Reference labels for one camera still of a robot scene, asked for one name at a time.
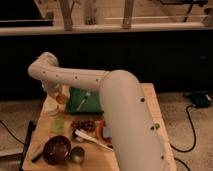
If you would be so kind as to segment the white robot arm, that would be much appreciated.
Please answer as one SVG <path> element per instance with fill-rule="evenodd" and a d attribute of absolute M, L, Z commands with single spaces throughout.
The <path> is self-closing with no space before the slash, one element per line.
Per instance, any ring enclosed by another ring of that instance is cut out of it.
<path fill-rule="evenodd" d="M 96 92 L 112 137 L 120 171 L 169 171 L 162 136 L 157 133 L 137 77 L 126 70 L 61 68 L 57 57 L 42 53 L 28 74 L 56 93 L 61 85 Z"/>

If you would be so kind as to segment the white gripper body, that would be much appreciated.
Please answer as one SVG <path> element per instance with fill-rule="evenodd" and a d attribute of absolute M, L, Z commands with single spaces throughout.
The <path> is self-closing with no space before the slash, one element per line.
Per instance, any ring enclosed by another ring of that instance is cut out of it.
<path fill-rule="evenodd" d="M 58 83 L 43 82 L 42 88 L 53 99 L 62 93 L 62 86 Z"/>

